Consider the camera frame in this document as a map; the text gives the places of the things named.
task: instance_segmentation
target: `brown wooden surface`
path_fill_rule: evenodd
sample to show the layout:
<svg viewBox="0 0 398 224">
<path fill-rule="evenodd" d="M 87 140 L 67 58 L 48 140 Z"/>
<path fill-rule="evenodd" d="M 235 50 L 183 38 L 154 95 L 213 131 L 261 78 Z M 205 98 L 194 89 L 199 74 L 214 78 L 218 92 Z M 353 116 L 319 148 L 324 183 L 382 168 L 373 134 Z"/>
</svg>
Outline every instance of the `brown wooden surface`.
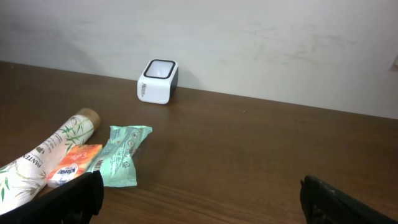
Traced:
<svg viewBox="0 0 398 224">
<path fill-rule="evenodd" d="M 306 174 L 398 219 L 397 120 L 188 88 L 155 105 L 135 81 L 4 62 L 0 96 L 1 166 L 84 107 L 102 120 L 88 144 L 109 125 L 153 127 L 138 186 L 106 188 L 92 223 L 305 223 Z"/>
</svg>

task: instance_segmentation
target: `label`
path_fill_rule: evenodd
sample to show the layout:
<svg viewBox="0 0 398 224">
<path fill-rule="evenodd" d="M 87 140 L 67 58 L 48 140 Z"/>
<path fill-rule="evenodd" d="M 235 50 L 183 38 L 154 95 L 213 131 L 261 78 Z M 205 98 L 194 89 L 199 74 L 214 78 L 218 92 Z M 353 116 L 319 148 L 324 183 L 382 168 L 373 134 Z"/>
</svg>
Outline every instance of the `label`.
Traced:
<svg viewBox="0 0 398 224">
<path fill-rule="evenodd" d="M 54 176 L 51 178 L 53 182 L 56 182 L 58 186 L 72 180 L 77 170 L 79 169 L 79 165 L 74 163 L 70 164 L 68 167 L 62 167 L 61 169 L 57 170 Z"/>
<path fill-rule="evenodd" d="M 101 169 L 101 164 L 104 162 L 104 159 L 98 160 L 95 165 L 94 165 L 94 171 L 100 170 Z"/>
</svg>

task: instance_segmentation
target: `orange packet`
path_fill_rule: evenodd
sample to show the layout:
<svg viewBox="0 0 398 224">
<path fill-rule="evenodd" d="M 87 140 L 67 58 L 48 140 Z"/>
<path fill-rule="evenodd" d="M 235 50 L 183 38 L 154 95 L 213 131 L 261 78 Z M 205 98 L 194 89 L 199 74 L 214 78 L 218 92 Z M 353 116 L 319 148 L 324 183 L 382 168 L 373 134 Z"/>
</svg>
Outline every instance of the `orange packet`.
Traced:
<svg viewBox="0 0 398 224">
<path fill-rule="evenodd" d="M 49 187 L 62 184 L 84 174 L 94 158 L 102 150 L 102 145 L 74 146 L 58 166 L 47 176 Z"/>
</svg>

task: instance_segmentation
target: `black object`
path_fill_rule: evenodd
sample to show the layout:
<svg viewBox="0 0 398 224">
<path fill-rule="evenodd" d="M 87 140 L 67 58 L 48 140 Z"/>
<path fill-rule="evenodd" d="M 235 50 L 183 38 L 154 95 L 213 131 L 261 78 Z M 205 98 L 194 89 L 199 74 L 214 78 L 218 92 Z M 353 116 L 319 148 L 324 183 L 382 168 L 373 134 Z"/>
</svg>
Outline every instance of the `black object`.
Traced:
<svg viewBox="0 0 398 224">
<path fill-rule="evenodd" d="M 86 224 L 104 199 L 99 171 L 85 173 L 47 194 L 0 216 L 0 223 Z"/>
<path fill-rule="evenodd" d="M 177 83 L 178 83 L 178 68 L 175 71 L 172 83 L 170 85 L 170 98 L 174 95 L 174 92 L 177 89 Z"/>
<path fill-rule="evenodd" d="M 300 201 L 308 224 L 397 224 L 324 181 L 306 176 L 301 181 Z"/>
</svg>

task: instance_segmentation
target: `mint green wrapper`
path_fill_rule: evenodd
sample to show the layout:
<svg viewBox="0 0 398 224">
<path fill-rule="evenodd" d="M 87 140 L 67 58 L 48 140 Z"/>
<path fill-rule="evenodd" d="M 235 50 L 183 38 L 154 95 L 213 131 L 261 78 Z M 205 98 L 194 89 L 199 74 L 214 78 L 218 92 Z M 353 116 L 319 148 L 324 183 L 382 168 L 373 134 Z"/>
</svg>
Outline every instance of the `mint green wrapper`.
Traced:
<svg viewBox="0 0 398 224">
<path fill-rule="evenodd" d="M 87 172 L 99 170 L 105 187 L 136 186 L 132 155 L 151 132 L 152 128 L 147 126 L 111 126 L 108 142 Z"/>
</svg>

